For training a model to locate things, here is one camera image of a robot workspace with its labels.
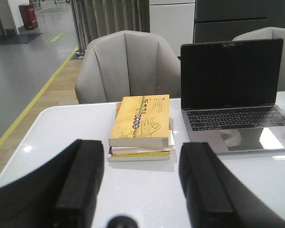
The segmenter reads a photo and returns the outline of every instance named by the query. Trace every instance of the laptop keyboard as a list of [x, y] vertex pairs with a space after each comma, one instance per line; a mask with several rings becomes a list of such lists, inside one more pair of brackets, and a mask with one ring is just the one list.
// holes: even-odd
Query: laptop keyboard
[[193, 131], [285, 126], [275, 107], [187, 111]]

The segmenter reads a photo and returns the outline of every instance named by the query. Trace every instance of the gray floor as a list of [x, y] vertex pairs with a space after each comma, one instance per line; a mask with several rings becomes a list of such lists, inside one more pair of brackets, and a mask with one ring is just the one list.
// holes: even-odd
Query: gray floor
[[[0, 45], [0, 138], [77, 46], [70, 4], [41, 2], [35, 7], [43, 33], [28, 44]], [[45, 41], [58, 33], [58, 42]]]

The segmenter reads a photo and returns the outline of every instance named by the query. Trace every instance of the wooden floor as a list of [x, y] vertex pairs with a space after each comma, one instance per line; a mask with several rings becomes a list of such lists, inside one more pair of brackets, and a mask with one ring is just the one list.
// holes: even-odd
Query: wooden floor
[[82, 60], [68, 61], [42, 96], [4, 141], [0, 147], [0, 172], [41, 111], [57, 105], [78, 104], [74, 88], [81, 64]]

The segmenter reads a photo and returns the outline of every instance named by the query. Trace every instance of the white table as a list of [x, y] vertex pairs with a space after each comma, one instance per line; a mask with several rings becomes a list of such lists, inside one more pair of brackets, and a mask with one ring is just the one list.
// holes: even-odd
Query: white table
[[[285, 111], [285, 92], [277, 104]], [[22, 177], [57, 155], [75, 139], [101, 140], [108, 151], [115, 103], [51, 107], [27, 132], [0, 174], [0, 187]], [[186, 200], [178, 176], [183, 142], [188, 136], [180, 99], [171, 99], [176, 152], [168, 161], [111, 162], [105, 160], [93, 228], [104, 227], [116, 215], [136, 219], [141, 228], [189, 228]], [[221, 160], [265, 204], [285, 219], [285, 160], [276, 154], [224, 155]]]

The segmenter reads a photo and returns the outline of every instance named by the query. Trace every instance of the laptop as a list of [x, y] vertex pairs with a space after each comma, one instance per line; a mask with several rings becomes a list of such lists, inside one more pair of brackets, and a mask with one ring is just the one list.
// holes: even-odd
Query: laptop
[[275, 105], [282, 39], [181, 46], [181, 112], [191, 142], [215, 153], [285, 149]]

